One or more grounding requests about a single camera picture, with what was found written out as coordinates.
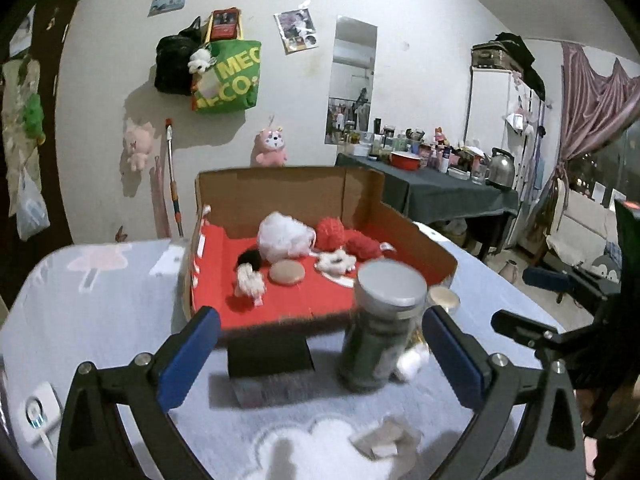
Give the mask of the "red cardboard box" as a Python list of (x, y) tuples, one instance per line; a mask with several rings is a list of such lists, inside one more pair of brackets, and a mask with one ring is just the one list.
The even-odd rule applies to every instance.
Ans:
[(317, 256), (300, 258), (304, 278), (286, 286), (266, 281), (262, 304), (235, 293), (239, 255), (256, 245), (260, 222), (273, 211), (316, 226), (337, 218), (348, 235), (361, 233), (390, 244), (386, 257), (418, 270), (429, 285), (448, 285), (458, 262), (402, 214), (382, 201), (383, 175), (358, 167), (236, 168), (201, 172), (198, 205), (186, 264), (184, 310), (219, 313), (226, 338), (296, 325), (311, 330), (342, 327), (352, 308), (355, 274), (328, 278), (314, 267)]

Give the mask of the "white cotton ball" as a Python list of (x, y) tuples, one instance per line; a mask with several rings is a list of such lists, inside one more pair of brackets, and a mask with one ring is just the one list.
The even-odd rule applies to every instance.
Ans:
[(398, 359), (394, 376), (400, 382), (411, 382), (430, 358), (427, 344), (415, 344), (407, 349)]

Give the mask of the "white mesh bath pouf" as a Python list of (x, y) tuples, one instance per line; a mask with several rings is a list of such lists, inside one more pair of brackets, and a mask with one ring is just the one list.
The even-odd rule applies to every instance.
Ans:
[(256, 237), (258, 252), (269, 263), (306, 257), (315, 241), (313, 228), (279, 211), (260, 222)]

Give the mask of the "cream knitted scrunchie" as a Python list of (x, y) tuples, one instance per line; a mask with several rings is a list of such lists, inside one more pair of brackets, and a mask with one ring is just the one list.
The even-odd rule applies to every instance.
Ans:
[(236, 268), (234, 294), (237, 297), (247, 297), (253, 301), (255, 307), (262, 305), (266, 284), (259, 271), (255, 271), (250, 263), (242, 263)]

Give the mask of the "red bear shaped sponge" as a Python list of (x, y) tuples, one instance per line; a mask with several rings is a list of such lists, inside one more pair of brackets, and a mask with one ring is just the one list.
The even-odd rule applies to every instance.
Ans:
[(381, 243), (360, 231), (354, 231), (346, 238), (344, 251), (360, 262), (381, 258), (383, 255)]

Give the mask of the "red crochet mesh pouf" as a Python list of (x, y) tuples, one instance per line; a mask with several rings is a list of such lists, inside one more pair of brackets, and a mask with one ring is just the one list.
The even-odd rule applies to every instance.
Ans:
[(344, 246), (346, 231), (339, 218), (326, 217), (319, 220), (316, 226), (314, 247), (319, 252), (335, 252)]

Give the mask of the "white wireless charger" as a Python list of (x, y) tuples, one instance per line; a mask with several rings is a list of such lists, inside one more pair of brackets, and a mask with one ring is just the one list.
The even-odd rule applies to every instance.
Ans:
[(25, 441), (35, 445), (61, 420), (62, 408), (50, 382), (43, 382), (17, 409), (17, 422)]

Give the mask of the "wall photo poster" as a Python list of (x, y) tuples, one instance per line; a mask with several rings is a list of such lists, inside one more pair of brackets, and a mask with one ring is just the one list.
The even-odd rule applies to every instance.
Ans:
[(308, 8), (277, 13), (274, 20), (286, 54), (318, 47), (318, 32)]

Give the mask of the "white fluffy scrunchie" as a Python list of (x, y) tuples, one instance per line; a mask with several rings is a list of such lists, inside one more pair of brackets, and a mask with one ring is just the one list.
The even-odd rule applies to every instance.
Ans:
[(349, 255), (344, 249), (334, 252), (322, 252), (318, 255), (314, 268), (324, 274), (344, 276), (356, 269), (357, 258)]

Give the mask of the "red bowl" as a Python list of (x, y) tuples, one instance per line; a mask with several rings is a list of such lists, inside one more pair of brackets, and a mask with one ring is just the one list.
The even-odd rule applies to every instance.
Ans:
[(416, 171), (420, 169), (421, 157), (407, 152), (391, 152), (390, 164), (397, 169)]

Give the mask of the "round beige powder puff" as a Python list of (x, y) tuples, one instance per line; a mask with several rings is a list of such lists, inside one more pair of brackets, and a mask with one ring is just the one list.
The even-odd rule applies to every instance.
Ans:
[(303, 281), (306, 271), (299, 261), (283, 259), (270, 266), (268, 275), (274, 284), (293, 286)]

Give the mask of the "black fuzzy scrunchie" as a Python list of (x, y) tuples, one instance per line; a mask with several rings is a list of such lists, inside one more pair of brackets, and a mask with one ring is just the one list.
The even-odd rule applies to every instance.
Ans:
[(262, 267), (262, 256), (257, 248), (247, 249), (242, 252), (236, 259), (235, 266), (238, 268), (243, 264), (249, 264), (254, 271), (258, 271)]

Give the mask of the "pink curtain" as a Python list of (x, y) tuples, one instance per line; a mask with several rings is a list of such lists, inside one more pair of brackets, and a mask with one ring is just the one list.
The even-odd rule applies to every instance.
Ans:
[(599, 74), (579, 44), (562, 44), (562, 110), (554, 173), (598, 202), (610, 188), (625, 192), (639, 171), (639, 78), (616, 60)]

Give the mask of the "white cotton pad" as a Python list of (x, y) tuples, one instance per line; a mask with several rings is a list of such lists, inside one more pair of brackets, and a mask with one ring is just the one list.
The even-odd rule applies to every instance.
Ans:
[(405, 417), (388, 415), (378, 426), (352, 434), (349, 442), (369, 460), (412, 455), (422, 439), (422, 432)]

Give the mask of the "metal kettle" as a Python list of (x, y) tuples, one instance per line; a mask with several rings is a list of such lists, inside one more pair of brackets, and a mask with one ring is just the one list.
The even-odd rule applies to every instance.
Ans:
[(487, 183), (495, 188), (510, 190), (515, 180), (514, 156), (503, 148), (492, 148)]

